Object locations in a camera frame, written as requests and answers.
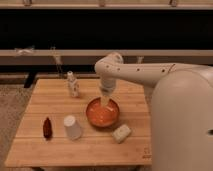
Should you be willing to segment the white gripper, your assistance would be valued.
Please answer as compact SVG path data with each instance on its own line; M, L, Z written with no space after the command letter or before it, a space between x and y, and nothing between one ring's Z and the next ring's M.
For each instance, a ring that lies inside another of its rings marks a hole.
M110 95L114 92L116 88L116 80L104 78L100 80L100 91L104 95L101 97L101 105L103 107L107 106L110 101Z

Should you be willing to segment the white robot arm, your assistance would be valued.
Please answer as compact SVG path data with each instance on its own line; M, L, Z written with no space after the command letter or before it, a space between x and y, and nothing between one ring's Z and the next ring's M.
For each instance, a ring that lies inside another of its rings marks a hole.
M118 79L153 89L152 171L213 171L213 67L184 63L125 64L110 53L95 64L100 90Z

